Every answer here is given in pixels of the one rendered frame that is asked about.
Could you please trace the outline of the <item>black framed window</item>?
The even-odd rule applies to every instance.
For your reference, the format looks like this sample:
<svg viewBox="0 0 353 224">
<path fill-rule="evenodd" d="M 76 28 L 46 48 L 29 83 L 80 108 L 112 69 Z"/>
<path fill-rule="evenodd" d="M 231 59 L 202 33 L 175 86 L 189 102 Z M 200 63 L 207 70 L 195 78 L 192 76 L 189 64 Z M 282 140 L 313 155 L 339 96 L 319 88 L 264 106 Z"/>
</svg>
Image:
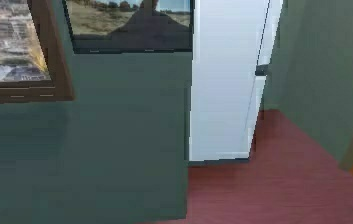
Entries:
<svg viewBox="0 0 353 224">
<path fill-rule="evenodd" d="M 190 52 L 194 0 L 62 0 L 77 54 Z"/>
</svg>

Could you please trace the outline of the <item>white room door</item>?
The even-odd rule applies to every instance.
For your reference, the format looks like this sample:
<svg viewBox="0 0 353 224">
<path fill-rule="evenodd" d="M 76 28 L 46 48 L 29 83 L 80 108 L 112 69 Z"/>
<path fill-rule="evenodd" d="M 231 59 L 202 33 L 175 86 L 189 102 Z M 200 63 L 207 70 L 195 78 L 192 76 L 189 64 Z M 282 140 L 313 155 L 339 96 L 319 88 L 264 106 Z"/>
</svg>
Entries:
<svg viewBox="0 0 353 224">
<path fill-rule="evenodd" d="M 196 0 L 189 159 L 246 159 L 284 0 Z"/>
</svg>

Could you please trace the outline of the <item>brown framed picture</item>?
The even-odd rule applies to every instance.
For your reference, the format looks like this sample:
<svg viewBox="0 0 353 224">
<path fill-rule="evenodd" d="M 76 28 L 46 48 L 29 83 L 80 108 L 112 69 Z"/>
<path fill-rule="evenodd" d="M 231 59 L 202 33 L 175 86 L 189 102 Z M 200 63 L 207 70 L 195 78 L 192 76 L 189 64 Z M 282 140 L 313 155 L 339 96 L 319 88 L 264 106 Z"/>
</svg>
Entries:
<svg viewBox="0 0 353 224">
<path fill-rule="evenodd" d="M 0 104 L 73 99 L 51 0 L 0 0 Z"/>
</svg>

